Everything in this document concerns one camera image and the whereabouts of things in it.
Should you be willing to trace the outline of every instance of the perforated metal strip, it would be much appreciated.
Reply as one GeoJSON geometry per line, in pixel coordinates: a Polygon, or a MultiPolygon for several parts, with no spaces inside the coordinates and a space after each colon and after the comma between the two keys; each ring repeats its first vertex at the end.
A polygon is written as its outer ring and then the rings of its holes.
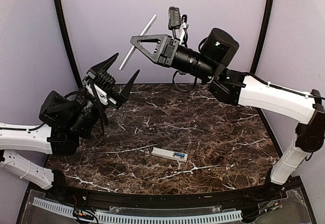
{"type": "MultiPolygon", "coordinates": [[[[73,207],[70,206],[53,203],[40,198],[34,198],[33,205],[59,215],[73,218],[73,207]]],[[[96,212],[95,214],[99,222],[104,224],[218,224],[242,220],[242,212],[240,210],[219,214],[185,217],[126,216],[101,212],[96,212]]]]}

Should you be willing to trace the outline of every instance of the black pole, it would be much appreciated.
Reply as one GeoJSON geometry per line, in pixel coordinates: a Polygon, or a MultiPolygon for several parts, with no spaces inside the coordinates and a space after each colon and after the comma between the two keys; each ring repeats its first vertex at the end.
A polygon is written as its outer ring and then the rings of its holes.
{"type": "Polygon", "coordinates": [[[71,47],[71,43],[70,43],[70,39],[69,39],[69,35],[68,35],[68,30],[67,30],[67,26],[66,26],[66,21],[64,20],[64,14],[63,14],[61,0],[54,0],[54,4],[55,4],[55,9],[56,9],[56,14],[57,14],[57,20],[59,22],[59,26],[61,29],[61,35],[62,35],[62,39],[64,42],[64,46],[66,48],[70,67],[71,67],[73,76],[75,77],[76,84],[77,84],[78,88],[81,89],[83,85],[82,85],[81,77],[80,77],[78,67],[76,64],[76,60],[73,55],[73,51],[72,51],[72,47],[71,47]]]}
{"type": "Polygon", "coordinates": [[[263,21],[262,21],[262,26],[261,26],[261,31],[259,33],[259,38],[258,38],[258,42],[257,42],[256,51],[255,51],[254,59],[253,59],[253,62],[252,62],[252,66],[250,67],[250,73],[255,74],[256,70],[257,70],[258,62],[259,62],[259,59],[261,57],[261,53],[262,53],[262,50],[263,50],[266,33],[267,33],[267,30],[268,30],[268,26],[269,26],[271,10],[272,10],[272,4],[273,4],[273,0],[266,0],[264,16],[263,16],[263,21]]]}

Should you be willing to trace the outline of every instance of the white wall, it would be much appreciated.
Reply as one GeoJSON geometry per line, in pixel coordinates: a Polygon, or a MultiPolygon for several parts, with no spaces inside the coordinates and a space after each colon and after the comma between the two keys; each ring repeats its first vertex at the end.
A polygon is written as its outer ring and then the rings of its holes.
{"type": "MultiPolygon", "coordinates": [[[[137,51],[124,71],[118,67],[131,47],[131,36],[139,35],[153,14],[158,19],[148,34],[169,34],[168,8],[177,6],[188,15],[189,47],[199,42],[213,27],[230,33],[240,44],[232,69],[248,71],[253,60],[266,0],[62,0],[66,22],[81,74],[90,66],[120,53],[112,74],[125,83],[141,69],[137,83],[171,83],[173,69],[152,64],[137,51]]],[[[193,77],[178,78],[192,82],[193,77]]]]}
{"type": "MultiPolygon", "coordinates": [[[[274,0],[257,74],[267,81],[325,95],[325,0],[274,0]]],[[[271,112],[267,119],[283,150],[297,123],[271,112]]],[[[325,223],[325,147],[304,163],[301,175],[318,223],[325,223]]]]}
{"type": "MultiPolygon", "coordinates": [[[[0,0],[0,121],[39,124],[47,94],[65,94],[75,82],[65,53],[53,0],[0,0]]],[[[23,152],[37,164],[45,155],[23,152]]],[[[0,170],[0,216],[16,223],[28,182],[0,170]]]]}

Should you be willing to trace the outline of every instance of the marble table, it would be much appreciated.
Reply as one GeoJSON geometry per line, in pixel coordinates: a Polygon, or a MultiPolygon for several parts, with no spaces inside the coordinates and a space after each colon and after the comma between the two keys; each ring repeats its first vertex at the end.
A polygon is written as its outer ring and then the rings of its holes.
{"type": "Polygon", "coordinates": [[[67,184],[127,194],[197,194],[264,183],[277,152],[254,108],[218,102],[199,85],[189,94],[170,84],[135,85],[109,126],[81,140],[72,156],[49,156],[46,167],[67,184]],[[185,163],[152,156],[153,147],[188,154],[185,163]]]}

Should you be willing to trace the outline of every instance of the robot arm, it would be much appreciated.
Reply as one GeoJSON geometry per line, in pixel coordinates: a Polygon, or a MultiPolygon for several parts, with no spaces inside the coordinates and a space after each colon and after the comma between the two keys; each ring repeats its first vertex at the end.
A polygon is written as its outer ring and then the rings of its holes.
{"type": "Polygon", "coordinates": [[[102,127],[108,124],[105,109],[118,109],[131,93],[139,70],[131,77],[120,94],[113,90],[115,79],[107,73],[118,53],[93,66],[84,78],[85,87],[65,97],[50,92],[43,103],[38,127],[0,123],[0,168],[18,175],[43,189],[65,185],[64,174],[40,167],[13,150],[38,151],[53,155],[72,155],[79,147],[79,137],[91,137],[91,131],[100,119],[102,127]],[[82,93],[84,100],[69,101],[67,97],[82,93]]]}
{"type": "Polygon", "coordinates": [[[325,110],[317,90],[311,93],[266,82],[254,74],[229,70],[239,44],[225,31],[214,28],[199,44],[199,53],[181,46],[181,40],[168,35],[134,36],[131,43],[153,63],[172,67],[210,82],[208,90],[221,102],[253,106],[297,120],[296,136],[268,176],[273,184],[284,184],[291,173],[311,153],[323,145],[325,110]],[[142,44],[156,43],[153,54],[142,44]]]}

